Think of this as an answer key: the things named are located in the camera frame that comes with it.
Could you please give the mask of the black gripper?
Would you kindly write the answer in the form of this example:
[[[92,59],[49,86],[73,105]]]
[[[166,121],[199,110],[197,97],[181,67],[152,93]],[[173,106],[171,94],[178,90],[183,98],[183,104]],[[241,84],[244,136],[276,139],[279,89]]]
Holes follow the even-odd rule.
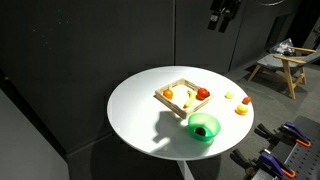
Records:
[[[213,0],[210,7],[211,16],[208,28],[215,30],[220,18],[222,18],[218,31],[224,33],[229,23],[235,18],[240,5],[241,0]]]

